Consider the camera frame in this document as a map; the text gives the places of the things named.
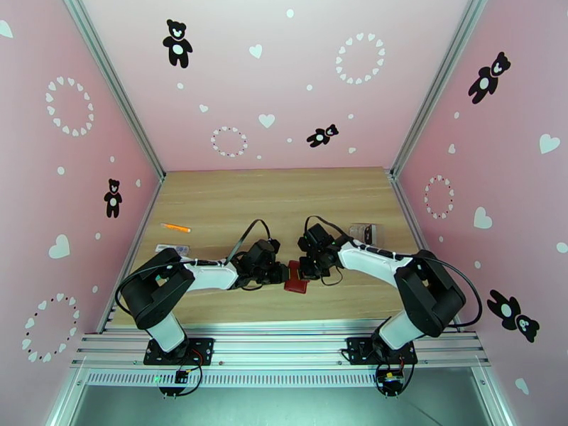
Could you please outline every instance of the circle of hearts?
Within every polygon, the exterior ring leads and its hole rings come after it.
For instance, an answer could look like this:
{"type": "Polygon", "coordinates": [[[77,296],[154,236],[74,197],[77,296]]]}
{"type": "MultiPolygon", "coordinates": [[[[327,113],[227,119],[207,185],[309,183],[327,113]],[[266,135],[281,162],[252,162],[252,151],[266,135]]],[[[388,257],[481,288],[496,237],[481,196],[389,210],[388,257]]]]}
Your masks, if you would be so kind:
{"type": "Polygon", "coordinates": [[[81,83],[76,82],[75,79],[68,77],[67,79],[63,77],[57,77],[54,81],[48,84],[48,91],[45,93],[45,101],[48,103],[48,114],[53,117],[53,124],[56,125],[58,128],[61,128],[63,133],[67,135],[72,135],[74,137],[78,137],[79,135],[84,136],[89,133],[91,130],[94,121],[94,113],[93,113],[93,104],[90,101],[91,97],[87,92],[83,92],[84,87],[81,83]],[[85,121],[83,126],[78,126],[77,128],[70,129],[70,127],[59,117],[55,115],[56,110],[50,104],[55,101],[54,93],[57,91],[58,85],[59,87],[63,87],[66,83],[75,88],[80,94],[83,95],[83,99],[87,103],[87,108],[89,109],[90,113],[87,116],[87,120],[85,121]]]}
{"type": "Polygon", "coordinates": [[[383,66],[385,62],[384,55],[386,54],[386,51],[383,46],[383,40],[376,39],[376,35],[373,33],[369,33],[368,35],[365,35],[364,33],[358,33],[357,35],[355,35],[355,38],[349,38],[348,40],[346,40],[345,44],[339,48],[338,56],[335,57],[335,71],[339,75],[339,78],[342,81],[345,81],[347,84],[363,84],[364,82],[368,82],[371,78],[378,74],[378,67],[383,66]],[[347,53],[347,48],[345,47],[345,45],[351,47],[355,43],[355,41],[366,41],[368,43],[372,43],[375,45],[375,48],[378,49],[378,60],[376,61],[376,65],[374,65],[371,68],[371,71],[364,77],[357,77],[356,79],[354,79],[353,77],[348,77],[347,73],[343,71],[343,67],[341,66],[341,63],[343,62],[343,58],[341,56],[347,53]]]}
{"type": "Polygon", "coordinates": [[[442,175],[440,174],[431,177],[430,181],[424,188],[424,203],[426,204],[426,211],[430,213],[434,219],[446,219],[449,213],[454,209],[454,188],[452,188],[452,184],[450,183],[449,179],[442,177],[442,175]],[[434,212],[434,210],[430,206],[430,198],[428,197],[428,192],[432,189],[432,186],[434,186],[436,182],[444,185],[445,187],[447,186],[448,188],[449,203],[447,204],[447,209],[442,210],[441,212],[434,212]]]}
{"type": "MultiPolygon", "coordinates": [[[[69,330],[69,337],[67,338],[67,341],[70,340],[71,337],[73,337],[75,335],[75,332],[77,331],[77,327],[75,325],[76,321],[79,319],[80,317],[80,312],[77,309],[77,306],[75,306],[75,303],[77,303],[76,299],[74,297],[69,298],[68,296],[65,296],[65,294],[63,293],[58,293],[54,298],[52,302],[48,302],[47,300],[42,301],[39,305],[38,305],[38,311],[32,316],[29,317],[26,321],[26,323],[23,325],[24,331],[25,331],[25,336],[24,339],[22,341],[22,350],[26,351],[26,354],[28,355],[28,360],[33,363],[36,360],[42,360],[43,363],[46,363],[46,361],[50,361],[51,360],[51,351],[46,352],[44,355],[39,356],[37,351],[34,351],[31,348],[31,345],[33,343],[33,340],[31,339],[31,336],[29,333],[31,333],[30,329],[36,325],[36,318],[39,316],[40,312],[44,312],[47,308],[48,305],[50,303],[61,303],[61,301],[66,302],[69,307],[73,307],[73,315],[72,315],[72,319],[73,319],[73,327],[71,327],[71,329],[69,330]],[[29,327],[26,327],[28,325],[28,323],[30,322],[30,320],[33,320],[33,324],[29,327]]],[[[67,345],[65,344],[65,342],[62,342],[59,344],[58,349],[53,350],[53,353],[61,353],[63,352],[64,349],[67,348],[67,345]]]]}
{"type": "Polygon", "coordinates": [[[229,126],[221,126],[221,128],[219,129],[215,129],[213,131],[213,134],[211,135],[211,144],[213,146],[213,150],[217,151],[219,155],[221,156],[226,156],[228,158],[236,158],[237,156],[243,155],[246,151],[246,149],[248,148],[249,144],[246,142],[246,135],[243,134],[242,132],[239,132],[239,130],[237,128],[231,128],[229,126]],[[221,133],[221,132],[232,132],[232,133],[238,133],[241,140],[242,140],[242,147],[241,150],[238,151],[237,153],[227,153],[225,151],[223,151],[222,149],[219,148],[219,146],[217,145],[217,136],[221,133]]]}

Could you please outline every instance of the orange pen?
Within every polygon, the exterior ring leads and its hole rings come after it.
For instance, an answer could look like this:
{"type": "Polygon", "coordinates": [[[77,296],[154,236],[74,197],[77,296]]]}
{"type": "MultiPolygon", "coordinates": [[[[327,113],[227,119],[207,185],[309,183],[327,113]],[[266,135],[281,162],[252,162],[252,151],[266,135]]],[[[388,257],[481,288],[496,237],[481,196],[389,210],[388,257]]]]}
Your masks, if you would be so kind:
{"type": "Polygon", "coordinates": [[[191,228],[189,228],[188,226],[166,224],[165,222],[162,222],[160,225],[163,226],[164,228],[174,229],[176,231],[183,231],[184,233],[191,232],[191,228]]]}

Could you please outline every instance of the white dot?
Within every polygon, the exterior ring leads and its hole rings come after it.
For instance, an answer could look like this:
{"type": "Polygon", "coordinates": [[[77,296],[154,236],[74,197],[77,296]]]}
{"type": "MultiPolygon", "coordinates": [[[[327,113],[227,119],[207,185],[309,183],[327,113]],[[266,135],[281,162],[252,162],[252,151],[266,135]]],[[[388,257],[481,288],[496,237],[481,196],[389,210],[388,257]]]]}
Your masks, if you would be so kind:
{"type": "Polygon", "coordinates": [[[560,253],[568,253],[568,245],[561,241],[556,245],[556,250],[560,253]]]}

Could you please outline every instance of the wooden tabletop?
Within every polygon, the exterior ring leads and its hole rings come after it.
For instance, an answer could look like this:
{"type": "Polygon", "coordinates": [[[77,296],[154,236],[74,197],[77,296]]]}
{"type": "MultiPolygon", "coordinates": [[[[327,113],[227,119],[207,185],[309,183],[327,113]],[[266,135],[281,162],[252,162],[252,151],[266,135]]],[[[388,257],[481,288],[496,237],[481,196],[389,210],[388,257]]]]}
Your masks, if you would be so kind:
{"type": "MultiPolygon", "coordinates": [[[[302,254],[297,240],[311,214],[339,225],[344,231],[356,222],[382,224],[385,249],[416,252],[416,245],[382,168],[299,170],[238,170],[169,173],[153,209],[134,268],[155,255],[157,244],[191,247],[190,258],[226,258],[256,218],[268,224],[281,242],[278,260],[288,263],[302,254]],[[167,222],[189,226],[186,234],[164,229],[167,222]]],[[[332,229],[328,232],[334,236],[332,229]]],[[[261,224],[241,250],[265,239],[261,224]]],[[[308,284],[307,294],[267,285],[251,293],[243,290],[201,290],[186,293],[174,309],[182,324],[387,318],[400,311],[395,288],[356,271],[343,271],[343,281],[326,287],[308,284]]],[[[328,283],[337,277],[332,272],[328,283]]],[[[133,324],[118,311],[112,327],[133,324]]]]}

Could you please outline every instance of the pink backdrop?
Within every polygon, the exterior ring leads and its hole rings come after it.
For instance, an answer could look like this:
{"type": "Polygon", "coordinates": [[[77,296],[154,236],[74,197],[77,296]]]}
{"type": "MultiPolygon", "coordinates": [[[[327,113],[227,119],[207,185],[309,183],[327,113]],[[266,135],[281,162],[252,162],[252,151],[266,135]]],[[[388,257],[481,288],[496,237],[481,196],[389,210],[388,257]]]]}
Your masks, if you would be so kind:
{"type": "Polygon", "coordinates": [[[467,1],[84,0],[168,171],[389,167],[467,1]],[[185,69],[168,19],[187,25],[185,69]]]}
{"type": "Polygon", "coordinates": [[[62,0],[0,0],[0,58],[0,424],[42,425],[157,177],[62,0]]]}
{"type": "Polygon", "coordinates": [[[484,298],[476,329],[527,426],[566,425],[567,10],[568,0],[489,1],[402,176],[430,248],[470,275],[484,298]],[[510,69],[493,95],[472,104],[478,70],[501,51],[510,69]],[[534,343],[488,310],[493,289],[540,323],[534,343]]]}

